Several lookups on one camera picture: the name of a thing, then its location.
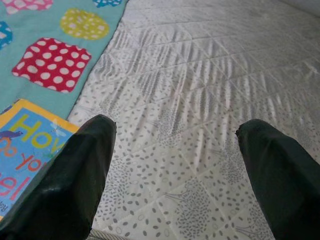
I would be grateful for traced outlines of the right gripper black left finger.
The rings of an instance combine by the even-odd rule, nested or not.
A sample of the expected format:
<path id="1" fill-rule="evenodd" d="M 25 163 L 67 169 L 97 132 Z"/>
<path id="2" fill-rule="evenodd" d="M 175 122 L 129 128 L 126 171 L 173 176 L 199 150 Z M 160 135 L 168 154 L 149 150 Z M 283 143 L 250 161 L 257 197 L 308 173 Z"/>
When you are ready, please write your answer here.
<path id="1" fill-rule="evenodd" d="M 1 239 L 86 239 L 105 189 L 116 132 L 116 123 L 102 114 L 83 124 L 1 220 Z"/>

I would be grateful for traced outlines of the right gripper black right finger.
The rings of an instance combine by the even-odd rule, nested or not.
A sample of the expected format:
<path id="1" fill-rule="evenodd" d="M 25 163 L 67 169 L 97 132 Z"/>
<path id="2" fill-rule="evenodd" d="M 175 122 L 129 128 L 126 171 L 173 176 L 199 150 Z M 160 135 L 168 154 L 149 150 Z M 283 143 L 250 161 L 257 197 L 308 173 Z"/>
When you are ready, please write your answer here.
<path id="1" fill-rule="evenodd" d="M 236 131 L 246 171 L 277 240 L 320 238 L 320 165 L 292 137 L 252 119 Z"/>

